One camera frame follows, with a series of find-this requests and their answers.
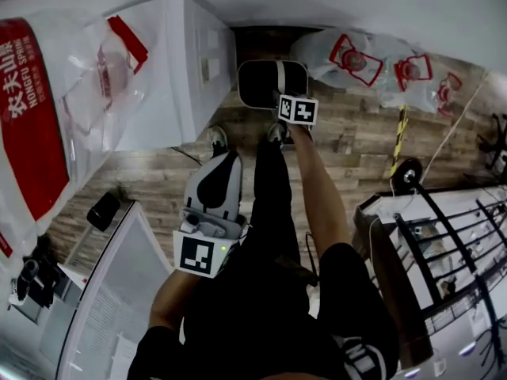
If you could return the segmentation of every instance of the wheel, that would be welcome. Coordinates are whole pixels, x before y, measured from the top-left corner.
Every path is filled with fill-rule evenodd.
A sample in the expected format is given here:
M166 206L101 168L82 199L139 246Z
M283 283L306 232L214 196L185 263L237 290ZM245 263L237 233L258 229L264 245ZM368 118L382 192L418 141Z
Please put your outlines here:
M407 159L392 177L393 187L397 192L407 193L414 188L414 182L419 182L422 176L422 165L416 158Z

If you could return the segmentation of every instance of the plastic bag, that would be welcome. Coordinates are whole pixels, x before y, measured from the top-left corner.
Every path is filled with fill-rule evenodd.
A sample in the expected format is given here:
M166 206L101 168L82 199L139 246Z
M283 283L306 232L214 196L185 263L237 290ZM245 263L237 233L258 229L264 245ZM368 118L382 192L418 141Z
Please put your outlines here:
M0 20L4 273L19 274L37 236L120 141L147 85L127 46L104 18L81 10Z
M427 54L393 36L332 28L303 36L291 54L328 86L374 89L384 107L408 104L436 112L461 86L455 75L434 74Z

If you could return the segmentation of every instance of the black shirt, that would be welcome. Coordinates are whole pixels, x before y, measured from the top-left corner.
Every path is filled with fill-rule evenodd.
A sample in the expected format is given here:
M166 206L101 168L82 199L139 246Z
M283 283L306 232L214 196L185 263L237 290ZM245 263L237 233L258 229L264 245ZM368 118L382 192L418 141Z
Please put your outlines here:
M285 372L382 379L396 372L398 334L363 261L337 244L320 260L320 311L272 262L231 260L204 279L185 315L185 344L164 327L139 343L129 379L259 379Z

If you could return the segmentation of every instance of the hand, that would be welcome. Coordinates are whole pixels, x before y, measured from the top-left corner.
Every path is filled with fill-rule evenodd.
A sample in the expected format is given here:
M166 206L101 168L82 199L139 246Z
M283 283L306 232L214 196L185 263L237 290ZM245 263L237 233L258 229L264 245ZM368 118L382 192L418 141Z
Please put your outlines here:
M304 137L307 137L310 140L312 140L308 130L305 127L302 127L301 125L287 123L287 128L290 131L291 137L294 140L294 142L299 141L301 138L304 138Z

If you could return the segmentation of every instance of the yellow and black tape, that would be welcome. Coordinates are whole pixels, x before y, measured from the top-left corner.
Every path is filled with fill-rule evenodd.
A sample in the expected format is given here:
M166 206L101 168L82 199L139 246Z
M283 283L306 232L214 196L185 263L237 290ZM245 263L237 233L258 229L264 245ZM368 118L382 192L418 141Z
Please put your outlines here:
M393 165L391 167L391 177L396 172L396 169L398 168L398 159L399 159L399 153L402 150L402 140L403 140L403 132L406 128L406 123L408 123L408 118L406 117L408 107L406 105L400 105L399 106L399 121L398 121L398 134L396 135L396 147L395 147L395 154L393 155Z

